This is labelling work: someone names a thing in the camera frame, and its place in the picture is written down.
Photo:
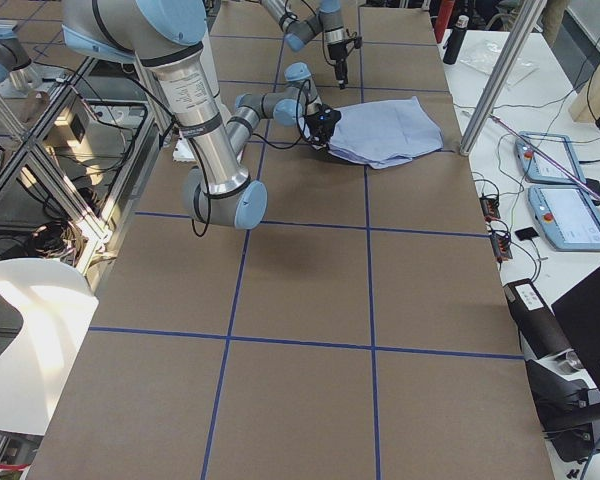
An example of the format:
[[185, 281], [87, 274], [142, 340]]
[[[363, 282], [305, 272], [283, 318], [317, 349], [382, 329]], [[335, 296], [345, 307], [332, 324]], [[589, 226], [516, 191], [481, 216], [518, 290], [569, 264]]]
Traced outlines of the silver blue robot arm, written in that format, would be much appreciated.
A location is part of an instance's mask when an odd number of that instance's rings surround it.
[[339, 1], [321, 1], [306, 19], [300, 19], [288, 1], [260, 1], [267, 13], [276, 21], [289, 48], [298, 52], [310, 41], [320, 36], [323, 40], [325, 61], [335, 74], [338, 87], [343, 90], [349, 83], [349, 55], [362, 46], [362, 37], [350, 32], [344, 25]]
[[200, 1], [66, 1], [66, 45], [85, 56], [139, 61], [158, 80], [182, 138], [198, 160], [183, 187], [188, 215], [205, 224], [251, 230], [263, 219], [268, 194], [238, 156], [259, 122], [297, 128], [301, 139], [324, 148], [341, 119], [323, 103], [306, 64], [285, 71], [281, 92], [245, 94], [224, 119], [202, 56], [207, 33]]

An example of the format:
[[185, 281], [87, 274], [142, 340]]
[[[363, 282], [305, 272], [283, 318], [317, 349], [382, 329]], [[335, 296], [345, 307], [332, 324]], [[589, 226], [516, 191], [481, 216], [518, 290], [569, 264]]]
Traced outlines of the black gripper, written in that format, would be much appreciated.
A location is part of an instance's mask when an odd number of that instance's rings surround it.
[[346, 42], [330, 43], [328, 45], [329, 59], [333, 64], [333, 69], [338, 87], [343, 90], [348, 85], [348, 65], [347, 58], [349, 50]]
[[335, 127], [341, 120], [341, 112], [327, 104], [318, 104], [317, 110], [304, 116], [304, 138], [316, 148], [324, 148], [334, 135]]

